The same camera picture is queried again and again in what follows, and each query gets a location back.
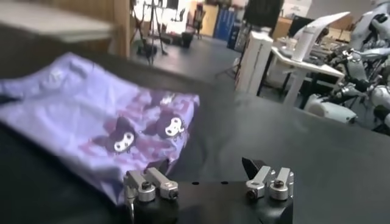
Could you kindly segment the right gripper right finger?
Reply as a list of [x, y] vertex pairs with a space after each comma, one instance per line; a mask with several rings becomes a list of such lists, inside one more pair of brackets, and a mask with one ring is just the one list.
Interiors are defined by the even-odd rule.
[[246, 197], [259, 200], [266, 194], [273, 200], [287, 200], [294, 195], [294, 173], [290, 168], [282, 167], [276, 172], [261, 160], [241, 159], [249, 178], [246, 181]]

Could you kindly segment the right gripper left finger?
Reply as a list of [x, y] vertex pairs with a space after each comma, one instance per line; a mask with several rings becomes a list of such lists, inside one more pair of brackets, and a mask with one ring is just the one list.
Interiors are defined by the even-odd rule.
[[142, 202], [155, 200], [156, 191], [162, 198], [176, 200], [179, 196], [179, 185], [177, 182], [169, 180], [159, 170], [154, 167], [146, 171], [127, 171], [124, 176], [126, 190], [135, 191], [135, 198]]

